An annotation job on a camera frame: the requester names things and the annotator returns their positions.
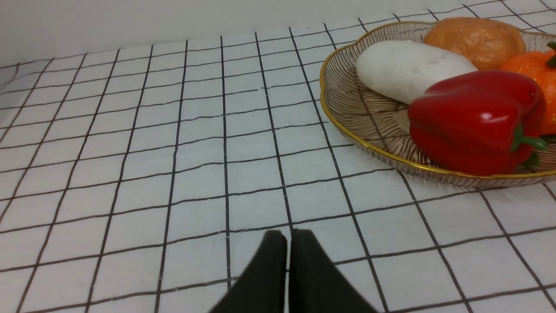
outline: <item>ribbed glass plate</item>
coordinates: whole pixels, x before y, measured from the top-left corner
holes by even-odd
[[[404,173],[467,187],[509,187],[556,179],[556,144],[540,151],[534,169],[519,167],[512,175],[473,176],[439,168],[421,153],[409,135],[407,106],[370,90],[359,80],[355,64],[370,45],[385,40],[422,42],[435,23],[399,22],[369,31],[332,53],[320,73],[320,102],[340,132],[360,149]],[[556,35],[522,31],[528,50],[546,51]]]

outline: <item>gold rim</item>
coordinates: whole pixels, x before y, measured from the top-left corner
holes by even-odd
[[[548,172],[540,172],[540,173],[529,173],[529,174],[510,174],[510,175],[492,175],[492,176],[477,176],[477,175],[470,175],[470,174],[466,174],[466,173],[461,173],[461,172],[455,172],[452,170],[445,170],[445,169],[440,169],[440,168],[434,168],[434,167],[430,167],[428,165],[424,165],[424,164],[420,164],[420,163],[416,163],[416,162],[412,162],[409,160],[406,160],[404,158],[400,158],[399,156],[396,156],[394,154],[388,153],[380,148],[378,148],[375,145],[372,145],[370,143],[368,143],[367,141],[363,140],[362,138],[358,137],[357,135],[355,135],[354,133],[350,132],[346,127],[344,127],[342,125],[342,123],[340,123],[330,112],[329,108],[328,108],[328,104],[326,103],[325,100],[325,90],[326,90],[326,86],[324,84],[324,71],[326,69],[326,66],[328,65],[328,62],[330,61],[330,59],[332,57],[334,57],[337,53],[339,53],[340,51],[343,51],[345,49],[349,49],[351,47],[356,46],[357,44],[359,44],[363,39],[365,39],[365,37],[367,37],[369,34],[376,32],[382,28],[387,28],[393,25],[403,25],[403,24],[415,24],[415,23],[419,23],[419,24],[424,24],[424,25],[434,25],[437,22],[420,22],[420,21],[405,21],[405,22],[394,22],[394,23],[388,23],[382,26],[379,26],[373,30],[368,31],[366,34],[364,34],[363,36],[361,36],[357,41],[355,41],[352,44],[346,45],[342,48],[337,49],[336,51],[334,51],[331,55],[329,55],[324,62],[322,63],[322,66],[320,68],[320,75],[319,75],[319,81],[320,81],[320,104],[322,106],[322,109],[324,110],[324,113],[326,114],[326,116],[328,116],[328,118],[330,119],[330,121],[332,123],[334,123],[334,125],[340,129],[344,134],[346,134],[347,136],[351,137],[353,140],[357,141],[358,143],[360,143],[361,145],[363,145],[364,147],[371,149],[372,151],[381,154],[387,158],[390,158],[392,160],[395,160],[397,162],[406,164],[410,167],[413,168],[417,168],[417,169],[421,169],[421,170],[425,170],[427,172],[433,172],[433,173],[439,173],[439,174],[449,174],[449,175],[454,175],[454,176],[458,176],[458,177],[467,177],[467,178],[480,178],[480,179],[525,179],[525,178],[540,178],[540,177],[547,177],[547,176],[552,176],[552,175],[556,175],[556,170],[551,170]],[[525,33],[525,34],[530,34],[530,35],[545,35],[545,36],[556,36],[556,35],[551,35],[551,34],[547,34],[547,33],[539,33],[539,32],[528,32],[528,31],[524,31],[524,30],[519,30],[521,33]]]

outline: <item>white backdrop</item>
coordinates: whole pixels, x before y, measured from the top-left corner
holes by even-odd
[[[1,0],[0,66],[477,0]]]

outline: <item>orange pumpkin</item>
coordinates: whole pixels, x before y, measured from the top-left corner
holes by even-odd
[[[533,79],[543,90],[547,110],[540,122],[541,135],[556,134],[556,42],[547,44],[547,52],[529,51],[500,66],[501,70],[516,72]]]

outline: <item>table surface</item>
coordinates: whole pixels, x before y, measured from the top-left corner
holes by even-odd
[[[402,175],[340,135],[318,82],[385,23],[556,33],[552,8],[400,9],[1,68],[0,312],[207,312],[266,230],[292,228],[380,311],[555,312],[556,184]]]

